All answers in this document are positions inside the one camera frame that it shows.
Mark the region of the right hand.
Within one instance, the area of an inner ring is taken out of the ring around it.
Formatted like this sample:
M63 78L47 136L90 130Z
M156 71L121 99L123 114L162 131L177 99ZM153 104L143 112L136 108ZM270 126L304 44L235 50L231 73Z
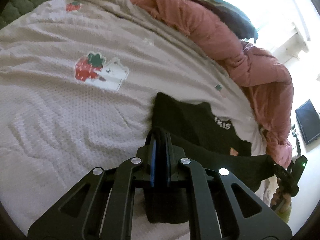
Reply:
M291 215L291 194L285 192L281 180L277 179L278 187L271 199L271 207L279 204L279 209L275 213L287 224Z

